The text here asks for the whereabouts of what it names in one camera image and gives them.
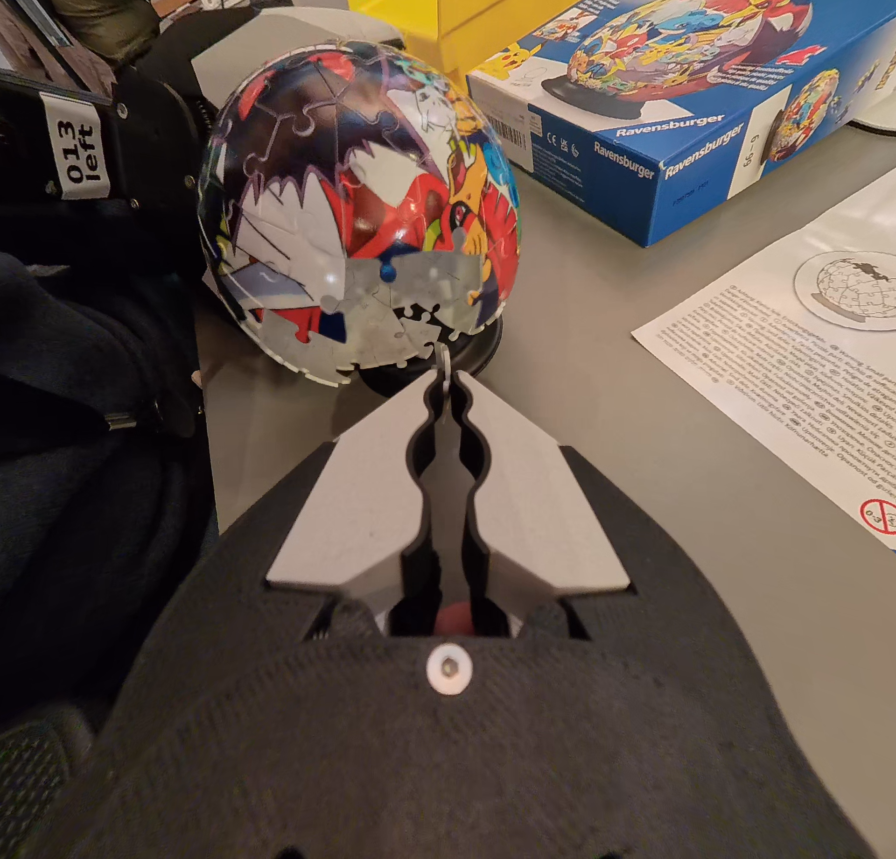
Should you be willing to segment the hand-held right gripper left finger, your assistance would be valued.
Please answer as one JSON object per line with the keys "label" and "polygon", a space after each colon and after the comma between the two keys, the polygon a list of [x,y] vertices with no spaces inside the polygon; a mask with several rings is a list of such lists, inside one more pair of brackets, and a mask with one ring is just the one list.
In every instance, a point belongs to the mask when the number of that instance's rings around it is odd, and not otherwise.
{"label": "hand-held right gripper left finger", "polygon": [[385,622],[426,590],[432,509],[422,484],[445,398],[433,368],[336,439],[266,574],[272,588],[363,602]]}

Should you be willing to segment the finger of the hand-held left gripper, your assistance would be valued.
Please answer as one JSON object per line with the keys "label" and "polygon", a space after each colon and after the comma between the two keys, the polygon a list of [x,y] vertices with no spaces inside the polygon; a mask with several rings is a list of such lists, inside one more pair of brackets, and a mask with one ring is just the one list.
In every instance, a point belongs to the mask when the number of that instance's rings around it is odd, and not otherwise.
{"label": "finger of the hand-held left gripper", "polygon": [[272,87],[279,88],[283,70],[354,43],[408,49],[398,28],[367,14],[309,6],[263,9],[191,60],[197,97],[217,113],[234,103],[247,114]]}
{"label": "finger of the hand-held left gripper", "polygon": [[201,277],[201,282],[204,284],[207,292],[218,301],[218,304],[221,305],[222,308],[227,310],[229,315],[243,315],[242,307],[226,289],[220,286],[213,271],[205,269]]}

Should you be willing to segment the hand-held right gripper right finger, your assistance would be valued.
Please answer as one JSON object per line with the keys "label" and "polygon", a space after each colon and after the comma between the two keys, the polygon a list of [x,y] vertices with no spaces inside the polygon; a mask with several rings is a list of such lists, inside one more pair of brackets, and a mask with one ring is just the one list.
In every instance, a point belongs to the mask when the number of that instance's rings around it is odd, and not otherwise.
{"label": "hand-held right gripper right finger", "polygon": [[462,568],[476,634],[509,636],[540,606],[631,584],[562,446],[470,374],[452,376],[472,477]]}

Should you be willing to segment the colourful puzzle ball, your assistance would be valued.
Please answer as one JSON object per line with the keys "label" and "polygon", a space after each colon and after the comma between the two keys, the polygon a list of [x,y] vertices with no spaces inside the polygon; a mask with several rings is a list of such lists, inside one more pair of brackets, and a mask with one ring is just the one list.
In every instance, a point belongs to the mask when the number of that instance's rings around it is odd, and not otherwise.
{"label": "colourful puzzle ball", "polygon": [[415,308],[473,335],[504,311],[520,198],[492,122],[407,52],[308,56],[221,110],[197,187],[207,269],[271,359],[328,387],[408,360]]}

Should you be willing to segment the white puzzle piece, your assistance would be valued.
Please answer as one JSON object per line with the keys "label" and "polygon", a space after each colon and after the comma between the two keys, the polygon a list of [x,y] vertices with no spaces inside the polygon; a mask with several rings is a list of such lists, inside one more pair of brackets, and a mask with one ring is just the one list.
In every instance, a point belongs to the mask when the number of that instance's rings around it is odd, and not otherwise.
{"label": "white puzzle piece", "polygon": [[434,410],[438,411],[437,420],[444,424],[451,415],[451,389],[453,384],[452,358],[450,347],[444,343],[438,343],[435,348],[436,369],[440,391],[437,401],[434,402]]}

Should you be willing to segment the black ball stand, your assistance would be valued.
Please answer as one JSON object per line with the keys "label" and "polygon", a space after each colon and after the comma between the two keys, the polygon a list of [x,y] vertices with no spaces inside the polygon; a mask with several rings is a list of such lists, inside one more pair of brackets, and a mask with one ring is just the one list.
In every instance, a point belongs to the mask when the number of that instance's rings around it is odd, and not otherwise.
{"label": "black ball stand", "polygon": [[357,375],[366,386],[383,397],[406,388],[413,380],[438,364],[446,351],[451,369],[478,376],[494,358],[499,348],[504,321],[498,315],[475,334],[469,335],[442,324],[422,309],[415,308],[415,317],[400,317],[406,334],[417,338],[416,354],[408,360],[372,368],[357,368]]}

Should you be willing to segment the blue puzzle box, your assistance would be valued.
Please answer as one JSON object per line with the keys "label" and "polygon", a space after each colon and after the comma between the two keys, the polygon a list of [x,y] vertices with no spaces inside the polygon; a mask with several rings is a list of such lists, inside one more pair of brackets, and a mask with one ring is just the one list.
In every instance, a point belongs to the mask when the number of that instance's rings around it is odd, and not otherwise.
{"label": "blue puzzle box", "polygon": [[508,159],[649,247],[875,99],[895,0],[579,0],[467,74]]}

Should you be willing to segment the white instruction sheet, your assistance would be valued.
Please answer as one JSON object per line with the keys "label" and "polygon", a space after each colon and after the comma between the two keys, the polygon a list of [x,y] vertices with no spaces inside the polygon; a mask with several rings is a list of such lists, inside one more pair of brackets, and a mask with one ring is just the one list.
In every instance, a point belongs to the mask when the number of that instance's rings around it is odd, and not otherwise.
{"label": "white instruction sheet", "polygon": [[894,170],[632,337],[894,551]]}

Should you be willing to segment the white metal stand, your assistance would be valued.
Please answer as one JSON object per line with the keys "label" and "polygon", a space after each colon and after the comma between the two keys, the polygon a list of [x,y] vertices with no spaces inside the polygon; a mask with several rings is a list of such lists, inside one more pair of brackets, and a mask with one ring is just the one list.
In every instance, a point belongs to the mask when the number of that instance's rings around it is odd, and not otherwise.
{"label": "white metal stand", "polygon": [[867,132],[895,136],[895,69],[887,69],[875,88],[875,99],[849,125]]}

